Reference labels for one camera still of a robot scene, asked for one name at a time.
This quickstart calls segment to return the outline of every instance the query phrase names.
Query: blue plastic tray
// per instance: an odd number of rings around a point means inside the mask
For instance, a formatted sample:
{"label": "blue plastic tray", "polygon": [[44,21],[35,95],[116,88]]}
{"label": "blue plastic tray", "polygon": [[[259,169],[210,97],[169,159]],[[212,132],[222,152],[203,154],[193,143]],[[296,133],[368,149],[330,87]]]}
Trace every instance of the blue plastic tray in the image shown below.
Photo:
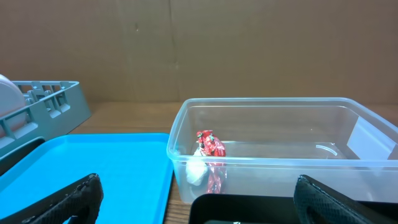
{"label": "blue plastic tray", "polygon": [[0,218],[97,173],[104,191],[97,223],[162,223],[173,172],[168,139],[71,134],[45,142],[0,177]]}

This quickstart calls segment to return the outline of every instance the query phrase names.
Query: plastic wrapper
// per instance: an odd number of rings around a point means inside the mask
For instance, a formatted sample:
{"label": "plastic wrapper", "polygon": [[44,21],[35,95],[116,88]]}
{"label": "plastic wrapper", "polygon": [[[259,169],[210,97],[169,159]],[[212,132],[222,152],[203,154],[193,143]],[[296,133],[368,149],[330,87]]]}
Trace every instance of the plastic wrapper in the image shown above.
{"label": "plastic wrapper", "polygon": [[[226,155],[225,145],[213,134],[212,130],[198,131],[198,143],[201,153],[205,156]],[[224,191],[224,181],[227,178],[224,163],[209,162],[209,179],[207,183],[207,193],[219,194]]]}

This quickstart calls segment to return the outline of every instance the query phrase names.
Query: wooden table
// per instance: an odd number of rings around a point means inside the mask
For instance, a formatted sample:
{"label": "wooden table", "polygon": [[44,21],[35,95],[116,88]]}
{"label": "wooden table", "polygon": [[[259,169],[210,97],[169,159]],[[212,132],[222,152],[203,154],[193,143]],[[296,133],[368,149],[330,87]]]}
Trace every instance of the wooden table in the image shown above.
{"label": "wooden table", "polygon": [[[91,103],[92,116],[72,133],[169,133],[182,103]],[[398,126],[398,105],[367,105]],[[173,177],[165,223],[188,223],[190,205],[180,200]]]}

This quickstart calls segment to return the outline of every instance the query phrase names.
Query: clear plastic container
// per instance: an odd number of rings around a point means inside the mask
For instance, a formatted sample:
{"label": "clear plastic container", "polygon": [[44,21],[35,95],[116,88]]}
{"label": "clear plastic container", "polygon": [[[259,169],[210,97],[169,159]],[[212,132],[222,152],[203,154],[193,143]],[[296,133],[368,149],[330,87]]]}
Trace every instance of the clear plastic container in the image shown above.
{"label": "clear plastic container", "polygon": [[[225,143],[226,157],[192,156],[206,129]],[[397,127],[346,98],[191,99],[167,155],[186,203],[205,194],[208,180],[189,184],[187,161],[223,163],[226,194],[292,197],[307,174],[355,200],[398,203],[397,142]]]}

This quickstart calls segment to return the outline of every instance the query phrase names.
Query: cardboard wall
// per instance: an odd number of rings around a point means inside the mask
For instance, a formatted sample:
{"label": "cardboard wall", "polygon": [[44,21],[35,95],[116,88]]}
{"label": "cardboard wall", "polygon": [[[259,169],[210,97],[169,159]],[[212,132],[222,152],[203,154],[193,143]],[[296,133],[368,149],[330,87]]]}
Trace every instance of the cardboard wall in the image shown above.
{"label": "cardboard wall", "polygon": [[398,1],[0,0],[0,73],[91,101],[398,103]]}

